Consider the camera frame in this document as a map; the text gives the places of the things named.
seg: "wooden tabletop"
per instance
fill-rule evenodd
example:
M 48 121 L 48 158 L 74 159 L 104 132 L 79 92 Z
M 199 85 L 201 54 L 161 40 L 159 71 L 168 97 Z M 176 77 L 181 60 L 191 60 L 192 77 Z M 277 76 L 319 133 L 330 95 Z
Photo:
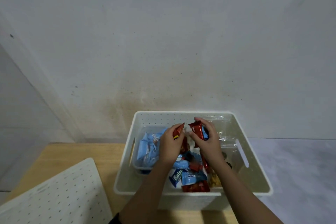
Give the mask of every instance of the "wooden tabletop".
M 7 200 L 21 195 L 86 158 L 93 158 L 103 183 L 112 214 L 115 215 L 117 212 L 120 212 L 126 203 L 123 197 L 113 192 L 113 185 L 124 147 L 124 144 L 49 144 L 21 179 L 19 185 L 10 193 Z M 170 224 L 237 223 L 231 209 L 222 212 L 159 210 L 156 218 L 156 222 Z

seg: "red wrapper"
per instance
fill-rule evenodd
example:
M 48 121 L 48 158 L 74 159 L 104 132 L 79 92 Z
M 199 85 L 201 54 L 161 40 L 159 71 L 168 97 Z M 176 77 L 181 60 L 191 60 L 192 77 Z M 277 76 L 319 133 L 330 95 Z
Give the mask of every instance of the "red wrapper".
M 189 168 L 190 168 L 190 170 L 192 170 L 192 171 L 194 171 L 194 172 L 199 172 L 200 170 L 203 169 L 203 165 L 198 164 L 198 163 L 191 162 L 191 163 L 189 164 Z
M 210 192 L 207 181 L 200 181 L 196 184 L 182 186 L 183 192 Z
M 211 171 L 211 167 L 209 165 L 209 163 L 207 162 L 207 160 L 204 158 L 203 154 L 201 154 L 201 158 L 202 158 L 202 162 L 205 168 L 205 171 L 207 171 L 207 173 L 209 174 Z
M 187 143 L 187 137 L 185 136 L 182 141 L 180 154 L 184 154 L 188 151 L 188 143 Z
M 177 128 L 175 128 L 175 130 L 173 131 L 173 137 L 174 139 L 178 138 L 182 132 L 184 128 L 184 123 L 181 124 L 180 126 L 178 126 Z
M 202 132 L 202 122 L 200 120 L 195 121 L 194 123 L 189 124 L 192 131 L 202 140 L 204 140 L 203 132 Z M 199 148 L 197 143 L 195 143 L 194 148 Z

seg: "person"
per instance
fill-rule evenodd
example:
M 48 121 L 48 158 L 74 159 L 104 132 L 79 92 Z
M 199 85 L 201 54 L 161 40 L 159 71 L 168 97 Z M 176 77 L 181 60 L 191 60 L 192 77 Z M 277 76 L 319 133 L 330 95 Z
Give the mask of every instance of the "person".
M 221 145 L 215 126 L 202 118 L 195 117 L 195 120 L 200 120 L 207 128 L 209 139 L 203 141 L 193 132 L 190 132 L 189 135 L 199 145 L 205 159 L 218 175 L 238 223 L 283 223 L 266 205 L 250 192 L 239 179 L 236 172 L 226 164 L 221 153 Z M 159 160 L 135 195 L 121 212 L 112 219 L 110 224 L 151 223 L 157 211 L 168 173 L 180 153 L 184 132 L 176 140 L 173 139 L 172 135 L 174 129 L 179 125 L 176 124 L 168 128 L 162 135 L 160 139 Z

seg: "forearm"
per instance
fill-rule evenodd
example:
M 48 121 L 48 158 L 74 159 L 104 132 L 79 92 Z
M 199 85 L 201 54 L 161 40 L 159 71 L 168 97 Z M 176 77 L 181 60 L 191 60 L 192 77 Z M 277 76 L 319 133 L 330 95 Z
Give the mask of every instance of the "forearm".
M 282 223 L 238 178 L 236 172 L 225 163 L 217 161 L 214 165 L 226 197 L 239 222 L 246 223 Z
M 120 212 L 122 224 L 148 223 L 156 213 L 171 165 L 158 161 L 142 185 Z

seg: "storage bin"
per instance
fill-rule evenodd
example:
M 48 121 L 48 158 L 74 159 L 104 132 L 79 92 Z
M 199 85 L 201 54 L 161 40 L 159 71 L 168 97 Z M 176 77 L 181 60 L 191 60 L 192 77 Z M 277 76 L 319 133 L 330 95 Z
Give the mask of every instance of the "storage bin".
M 143 168 L 137 165 L 134 158 L 136 159 L 137 147 L 145 131 L 158 132 L 164 127 L 183 122 L 186 124 L 185 128 L 189 128 L 188 124 L 194 122 L 194 117 L 202 117 L 213 122 L 222 138 L 221 148 L 227 154 L 227 161 L 256 196 L 269 196 L 273 193 L 271 184 L 233 113 L 187 111 L 135 113 L 115 179 L 114 192 L 130 199 L 142 184 L 145 175 L 139 174 Z M 188 139 L 188 142 L 193 148 L 194 142 L 191 139 Z M 222 188 L 211 188 L 211 192 L 208 193 L 184 193 L 180 187 L 174 188 L 167 179 L 159 209 L 223 210 L 228 206 Z

